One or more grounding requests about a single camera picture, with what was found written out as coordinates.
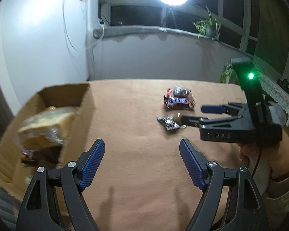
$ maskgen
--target power cord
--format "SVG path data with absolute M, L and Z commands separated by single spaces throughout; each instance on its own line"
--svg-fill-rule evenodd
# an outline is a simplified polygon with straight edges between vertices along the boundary
M 252 177 L 255 175 L 256 170 L 257 170 L 257 168 L 258 168 L 258 164 L 259 164 L 259 162 L 260 162 L 261 154 L 262 154 L 262 147 L 260 147 L 259 155 L 258 155 L 258 158 L 257 158 L 257 162 L 256 162 L 255 168 L 254 168 L 254 170 L 253 170 L 253 173 L 251 174 Z
M 94 47 L 95 45 L 97 45 L 100 41 L 102 41 L 102 39 L 103 39 L 103 37 L 104 37 L 104 35 L 105 35 L 105 28 L 104 28 L 104 26 L 101 24 L 101 27 L 103 28 L 103 33 L 102 33 L 101 37 L 100 37 L 98 40 L 94 41 L 92 44 L 90 44 L 88 47 L 86 47 L 84 50 L 77 50 L 77 49 L 73 46 L 73 44 L 71 43 L 71 40 L 70 40 L 70 38 L 69 38 L 69 36 L 68 36 L 68 34 L 67 34 L 66 22 L 65 22 L 65 15 L 64 15 L 64 5 L 65 5 L 65 0 L 62 0 L 62 15 L 63 15 L 64 34 L 65 34 L 66 38 L 68 39 L 70 45 L 72 46 L 72 48 L 73 48 L 76 52 L 79 52 L 79 53 L 85 52 L 85 51 L 87 51 L 88 49 L 90 49 L 90 48 Z

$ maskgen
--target metal screw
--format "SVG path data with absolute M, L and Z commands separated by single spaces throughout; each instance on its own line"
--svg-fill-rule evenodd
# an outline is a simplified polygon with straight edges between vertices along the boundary
M 42 172 L 44 172 L 44 170 L 45 170 L 45 168 L 44 168 L 44 167 L 39 167 L 39 168 L 38 168 L 38 172 L 39 172 L 39 173 L 42 173 Z
M 241 167 L 240 167 L 240 170 L 241 170 L 242 172 L 247 172 L 247 167 L 241 166 Z
M 68 166 L 69 167 L 75 167 L 76 166 L 76 162 L 71 161 L 71 162 L 68 163 Z
M 215 161 L 209 161 L 209 166 L 210 167 L 216 167 L 217 163 Z

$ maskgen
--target cardboard box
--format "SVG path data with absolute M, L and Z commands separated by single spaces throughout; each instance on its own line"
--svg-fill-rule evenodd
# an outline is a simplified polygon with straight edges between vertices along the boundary
M 15 144 L 16 131 L 30 116 L 44 111 L 49 106 L 78 106 L 69 136 L 64 141 L 57 168 L 77 160 L 85 151 L 87 134 L 90 128 L 94 100 L 89 83 L 66 84 L 47 87 L 36 93 L 19 111 L 6 129 L 0 141 L 0 186 L 17 200 L 22 201 L 28 187 L 28 177 L 36 167 L 28 167 L 20 162 L 22 150 Z M 60 209 L 65 208 L 62 190 L 58 190 Z

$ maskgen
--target lace tablecloth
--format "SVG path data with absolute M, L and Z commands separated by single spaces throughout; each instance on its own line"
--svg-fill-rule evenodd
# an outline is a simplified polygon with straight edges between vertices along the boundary
M 286 111 L 288 115 L 287 127 L 289 127 L 289 94 L 267 75 L 259 72 L 259 78 L 262 89 Z

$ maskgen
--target green light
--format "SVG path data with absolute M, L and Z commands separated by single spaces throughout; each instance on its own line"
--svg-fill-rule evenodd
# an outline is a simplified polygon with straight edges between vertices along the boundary
M 254 73 L 250 73 L 250 74 L 248 75 L 248 78 L 251 79 L 251 80 L 252 80 L 254 77 L 255 77 Z

